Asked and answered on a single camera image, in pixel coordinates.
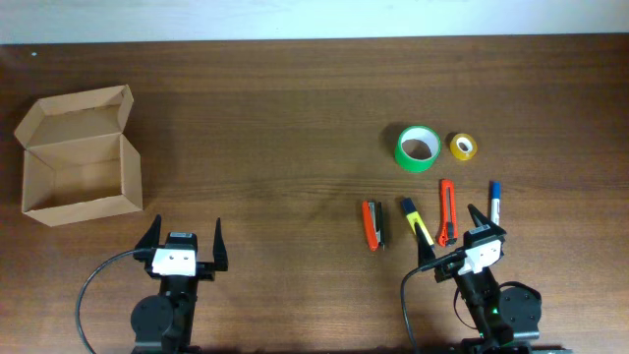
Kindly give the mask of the brown cardboard box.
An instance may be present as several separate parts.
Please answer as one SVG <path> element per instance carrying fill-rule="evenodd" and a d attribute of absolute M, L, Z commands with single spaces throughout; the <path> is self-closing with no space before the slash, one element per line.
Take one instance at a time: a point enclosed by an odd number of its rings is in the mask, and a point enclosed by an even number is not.
<path fill-rule="evenodd" d="M 22 213 L 58 226 L 141 211 L 141 155 L 124 136 L 133 104 L 127 85 L 38 99 L 14 132 Z"/>

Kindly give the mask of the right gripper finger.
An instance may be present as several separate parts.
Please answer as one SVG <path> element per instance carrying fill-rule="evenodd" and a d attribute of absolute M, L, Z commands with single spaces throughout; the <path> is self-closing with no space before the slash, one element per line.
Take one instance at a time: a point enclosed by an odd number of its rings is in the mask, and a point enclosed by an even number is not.
<path fill-rule="evenodd" d="M 415 223 L 418 238 L 418 267 L 426 266 L 435 259 L 433 247 L 429 242 L 429 236 L 419 222 Z"/>
<path fill-rule="evenodd" d="M 487 216 L 485 216 L 477 207 L 475 207 L 473 204 L 468 204 L 467 208 L 476 228 L 491 228 L 492 221 Z"/>

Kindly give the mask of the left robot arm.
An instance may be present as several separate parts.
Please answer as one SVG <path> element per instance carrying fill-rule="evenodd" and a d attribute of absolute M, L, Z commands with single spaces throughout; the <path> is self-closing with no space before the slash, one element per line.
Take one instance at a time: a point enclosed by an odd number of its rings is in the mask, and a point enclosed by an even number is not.
<path fill-rule="evenodd" d="M 198 287 L 213 281 L 228 269 L 221 221 L 215 224 L 211 262 L 198 259 L 198 236 L 170 232 L 159 243 L 161 217 L 158 215 L 135 247 L 134 259 L 144 264 L 150 278 L 160 282 L 158 293 L 140 300 L 132 310 L 130 323 L 135 333 L 135 353 L 201 353 L 192 344 Z"/>

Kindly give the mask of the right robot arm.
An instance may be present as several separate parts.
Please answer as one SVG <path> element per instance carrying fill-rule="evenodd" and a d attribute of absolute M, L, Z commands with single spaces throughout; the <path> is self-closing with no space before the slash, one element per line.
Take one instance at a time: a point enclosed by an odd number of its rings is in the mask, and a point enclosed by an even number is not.
<path fill-rule="evenodd" d="M 468 211 L 475 227 L 464 233 L 462 246 L 440 258 L 422 252 L 419 270 L 433 270 L 437 282 L 455 281 L 479 333 L 461 341 L 462 353 L 530 353 L 530 342 L 540 337 L 542 296 L 520 282 L 495 280 L 490 267 L 504 256 L 506 231 L 475 206 Z"/>

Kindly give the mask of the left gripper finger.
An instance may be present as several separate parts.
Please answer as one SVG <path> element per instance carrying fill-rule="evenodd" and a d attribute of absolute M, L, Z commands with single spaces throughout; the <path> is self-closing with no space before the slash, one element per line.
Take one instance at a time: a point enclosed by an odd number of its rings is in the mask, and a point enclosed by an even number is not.
<path fill-rule="evenodd" d="M 161 231 L 161 215 L 158 214 L 148 230 L 144 233 L 140 241 L 136 244 L 135 250 L 152 250 L 155 249 L 159 245 L 160 240 L 160 231 Z"/>
<path fill-rule="evenodd" d="M 215 271 L 227 271 L 229 267 L 228 254 L 222 236 L 221 219 L 216 219 L 212 256 Z"/>

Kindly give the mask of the green tape roll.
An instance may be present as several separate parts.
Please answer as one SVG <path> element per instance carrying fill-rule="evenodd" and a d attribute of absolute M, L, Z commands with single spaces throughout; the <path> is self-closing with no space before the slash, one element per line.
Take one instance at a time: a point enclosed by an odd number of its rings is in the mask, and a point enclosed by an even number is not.
<path fill-rule="evenodd" d="M 409 141 L 418 141 L 429 148 L 429 156 L 426 158 L 412 157 L 403 148 Z M 427 126 L 410 126 L 399 136 L 394 150 L 394 158 L 397 164 L 404 170 L 413 173 L 421 173 L 429 170 L 441 152 L 441 140 L 438 134 Z"/>

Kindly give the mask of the small yellow tape roll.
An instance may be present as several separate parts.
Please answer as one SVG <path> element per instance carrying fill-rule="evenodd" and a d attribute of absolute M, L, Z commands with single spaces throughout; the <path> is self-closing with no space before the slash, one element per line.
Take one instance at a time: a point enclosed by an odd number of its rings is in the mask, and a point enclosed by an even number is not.
<path fill-rule="evenodd" d="M 472 159 L 478 152 L 475 139 L 464 133 L 456 134 L 450 141 L 449 148 L 453 156 L 461 161 Z"/>

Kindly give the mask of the blue white marker pen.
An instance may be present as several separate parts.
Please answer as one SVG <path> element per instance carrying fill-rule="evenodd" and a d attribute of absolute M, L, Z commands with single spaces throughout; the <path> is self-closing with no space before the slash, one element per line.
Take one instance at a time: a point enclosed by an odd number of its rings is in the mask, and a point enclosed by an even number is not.
<path fill-rule="evenodd" d="M 496 225 L 500 222 L 501 184 L 490 182 L 490 220 Z"/>

